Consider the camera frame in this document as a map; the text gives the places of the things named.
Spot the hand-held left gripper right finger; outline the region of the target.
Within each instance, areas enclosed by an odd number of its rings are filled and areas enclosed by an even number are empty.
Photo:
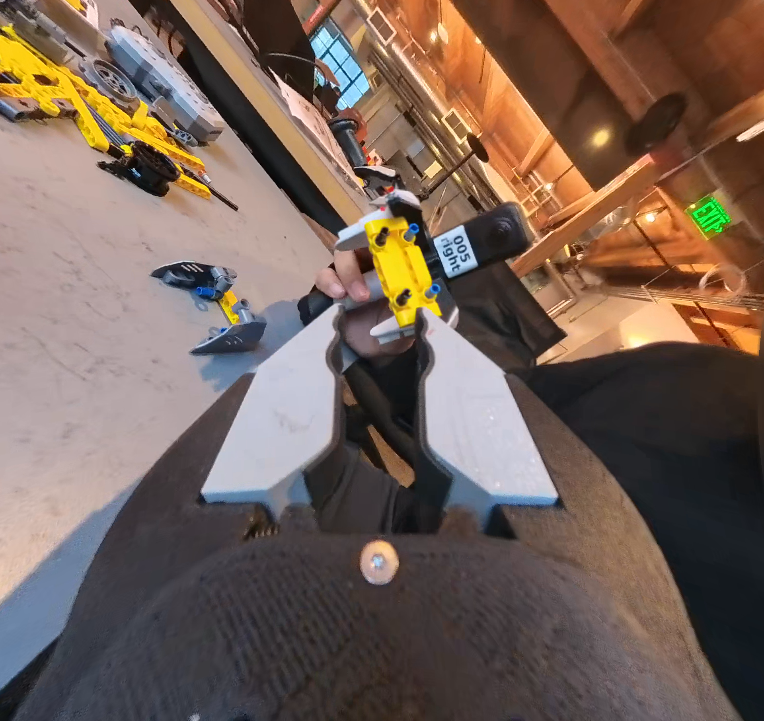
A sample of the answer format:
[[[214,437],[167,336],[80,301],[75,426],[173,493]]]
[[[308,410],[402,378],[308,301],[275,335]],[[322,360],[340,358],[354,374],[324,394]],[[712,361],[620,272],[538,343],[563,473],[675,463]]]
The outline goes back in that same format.
[[[415,491],[435,519],[463,509],[486,528],[497,507],[558,504],[505,372],[427,308],[415,338]]]

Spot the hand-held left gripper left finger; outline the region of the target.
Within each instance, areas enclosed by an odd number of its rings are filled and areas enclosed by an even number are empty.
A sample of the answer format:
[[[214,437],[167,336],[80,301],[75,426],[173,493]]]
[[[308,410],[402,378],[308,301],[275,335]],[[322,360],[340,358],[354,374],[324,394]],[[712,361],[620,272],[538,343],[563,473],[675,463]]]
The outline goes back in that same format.
[[[201,497],[208,504],[260,504],[274,518],[309,506],[306,475],[339,452],[339,305],[264,361],[234,417]]]

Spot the yellow brick panel with pins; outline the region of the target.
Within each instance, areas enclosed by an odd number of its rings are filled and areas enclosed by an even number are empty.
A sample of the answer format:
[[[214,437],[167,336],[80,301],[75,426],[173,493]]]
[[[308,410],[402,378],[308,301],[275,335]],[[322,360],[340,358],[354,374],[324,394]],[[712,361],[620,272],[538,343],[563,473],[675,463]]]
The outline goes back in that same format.
[[[420,308],[442,317],[437,297],[440,287],[415,242],[419,226],[406,218],[374,219],[364,224],[374,270],[396,326],[403,330],[415,324]]]

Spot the grey brick bucket assembly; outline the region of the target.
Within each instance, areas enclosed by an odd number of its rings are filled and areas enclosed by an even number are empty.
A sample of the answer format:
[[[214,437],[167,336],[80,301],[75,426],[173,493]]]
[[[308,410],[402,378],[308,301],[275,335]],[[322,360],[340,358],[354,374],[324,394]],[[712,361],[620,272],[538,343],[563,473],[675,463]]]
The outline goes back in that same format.
[[[166,286],[188,292],[201,303],[216,305],[224,315],[223,327],[212,327],[208,336],[189,354],[197,357],[253,352],[267,321],[253,313],[250,303],[233,292],[236,271],[195,260],[180,260],[154,269],[150,276]]]

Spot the person's right forearm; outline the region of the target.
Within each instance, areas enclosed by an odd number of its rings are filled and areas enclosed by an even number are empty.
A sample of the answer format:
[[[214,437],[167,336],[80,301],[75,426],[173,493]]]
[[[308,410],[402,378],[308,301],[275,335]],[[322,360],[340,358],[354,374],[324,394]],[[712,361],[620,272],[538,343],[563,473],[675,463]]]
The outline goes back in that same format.
[[[660,534],[762,544],[758,357],[668,342],[516,372]]]

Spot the grey desk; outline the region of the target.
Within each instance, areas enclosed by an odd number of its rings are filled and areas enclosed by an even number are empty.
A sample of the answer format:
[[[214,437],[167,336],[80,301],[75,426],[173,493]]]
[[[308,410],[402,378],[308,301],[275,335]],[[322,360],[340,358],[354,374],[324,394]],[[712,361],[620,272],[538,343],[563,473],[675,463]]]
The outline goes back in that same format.
[[[200,153],[238,210],[103,172],[72,121],[2,117],[2,686],[58,637],[148,469],[293,335],[292,301],[329,261],[235,134]],[[267,316],[256,352],[189,354],[222,319],[150,276],[181,259],[238,272]]]

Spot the black backpack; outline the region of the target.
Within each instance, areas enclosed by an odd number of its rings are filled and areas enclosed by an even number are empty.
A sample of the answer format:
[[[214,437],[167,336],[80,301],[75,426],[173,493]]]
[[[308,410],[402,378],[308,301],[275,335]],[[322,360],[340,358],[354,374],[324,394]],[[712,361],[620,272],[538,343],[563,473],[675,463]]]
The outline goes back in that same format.
[[[457,331],[504,372],[526,375],[567,334],[506,262],[451,279]]]

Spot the spare hand-held gripper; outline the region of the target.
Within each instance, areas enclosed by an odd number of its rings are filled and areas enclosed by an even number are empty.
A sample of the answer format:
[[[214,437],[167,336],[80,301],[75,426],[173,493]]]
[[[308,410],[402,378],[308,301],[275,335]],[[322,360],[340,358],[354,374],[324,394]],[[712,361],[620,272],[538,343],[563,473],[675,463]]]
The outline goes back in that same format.
[[[364,191],[376,198],[391,191],[405,190],[403,179],[394,167],[368,162],[358,139],[359,123],[355,119],[338,116],[328,122],[328,127]]]

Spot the crumpled paper sheet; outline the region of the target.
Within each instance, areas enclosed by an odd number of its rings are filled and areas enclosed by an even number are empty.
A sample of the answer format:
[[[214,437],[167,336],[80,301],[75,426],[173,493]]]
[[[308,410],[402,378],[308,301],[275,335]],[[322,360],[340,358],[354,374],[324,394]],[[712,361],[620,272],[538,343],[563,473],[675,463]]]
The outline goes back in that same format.
[[[314,105],[309,103],[282,78],[275,76],[279,89],[292,119],[327,157],[342,166],[349,166],[347,157],[329,128],[326,119]]]

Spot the long grey table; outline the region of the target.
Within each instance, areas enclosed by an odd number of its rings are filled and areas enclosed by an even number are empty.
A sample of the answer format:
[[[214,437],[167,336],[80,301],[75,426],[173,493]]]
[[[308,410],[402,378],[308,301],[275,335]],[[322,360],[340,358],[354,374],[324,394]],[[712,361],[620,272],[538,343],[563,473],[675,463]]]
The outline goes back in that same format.
[[[368,211],[358,185],[291,115],[277,84],[208,0],[166,0],[229,128],[299,211],[332,232]]]

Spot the black spoked wheel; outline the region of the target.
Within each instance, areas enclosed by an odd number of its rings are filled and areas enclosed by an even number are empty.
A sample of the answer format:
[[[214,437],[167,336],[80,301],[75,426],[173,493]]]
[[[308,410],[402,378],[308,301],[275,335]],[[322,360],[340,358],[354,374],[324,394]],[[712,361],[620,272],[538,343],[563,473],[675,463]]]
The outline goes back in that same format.
[[[137,140],[132,143],[131,154],[125,159],[124,176],[139,189],[162,199],[179,179],[180,171],[167,155]]]

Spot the green lit sign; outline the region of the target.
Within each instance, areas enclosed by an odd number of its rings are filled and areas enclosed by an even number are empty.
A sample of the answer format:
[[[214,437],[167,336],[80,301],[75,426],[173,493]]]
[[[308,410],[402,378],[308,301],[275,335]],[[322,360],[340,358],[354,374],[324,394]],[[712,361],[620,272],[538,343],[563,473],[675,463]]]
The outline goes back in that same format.
[[[731,216],[714,195],[695,201],[684,213],[706,241],[716,238],[733,225]]]

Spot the grey battery box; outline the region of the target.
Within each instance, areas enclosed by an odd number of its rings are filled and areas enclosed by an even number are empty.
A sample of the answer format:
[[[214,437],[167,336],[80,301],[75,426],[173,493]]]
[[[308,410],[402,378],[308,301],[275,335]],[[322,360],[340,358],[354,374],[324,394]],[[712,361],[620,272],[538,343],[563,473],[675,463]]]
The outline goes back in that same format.
[[[113,26],[105,47],[135,87],[151,101],[164,99],[173,121],[201,143],[213,143],[226,124],[208,98],[172,58],[147,37],[121,25]]]

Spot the pile of loose brick pieces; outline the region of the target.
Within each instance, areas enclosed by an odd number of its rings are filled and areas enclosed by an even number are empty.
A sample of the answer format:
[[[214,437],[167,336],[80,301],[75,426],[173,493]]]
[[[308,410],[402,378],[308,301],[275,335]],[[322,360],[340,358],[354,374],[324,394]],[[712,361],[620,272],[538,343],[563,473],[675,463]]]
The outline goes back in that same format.
[[[111,21],[111,27],[115,25],[125,26],[119,19]],[[132,29],[143,34],[138,27]],[[210,199],[210,191],[179,167],[207,175],[204,162],[192,152],[200,142],[173,121],[164,99],[151,101],[134,85],[140,100],[129,113],[81,78],[82,58],[100,58],[118,67],[105,47],[106,36],[78,17],[63,18],[35,0],[2,0],[2,116],[15,124],[72,121],[105,161],[129,156],[132,143],[144,141],[179,169],[180,177],[170,189]]]

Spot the silver ventilation duct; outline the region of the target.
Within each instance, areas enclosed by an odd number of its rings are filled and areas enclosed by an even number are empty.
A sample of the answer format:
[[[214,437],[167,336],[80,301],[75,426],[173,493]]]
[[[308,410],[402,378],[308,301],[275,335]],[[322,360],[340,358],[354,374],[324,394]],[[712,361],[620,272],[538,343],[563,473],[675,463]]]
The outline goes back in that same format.
[[[349,0],[366,22],[365,38],[370,46],[371,64],[401,107],[410,113],[413,127],[427,144],[441,166],[454,166],[465,160],[457,174],[467,193],[484,204],[489,201],[515,201],[516,194],[493,171],[490,162],[480,161],[478,153],[468,157],[469,137],[474,136],[469,123],[448,105],[430,78],[425,50],[406,31],[369,0]]]

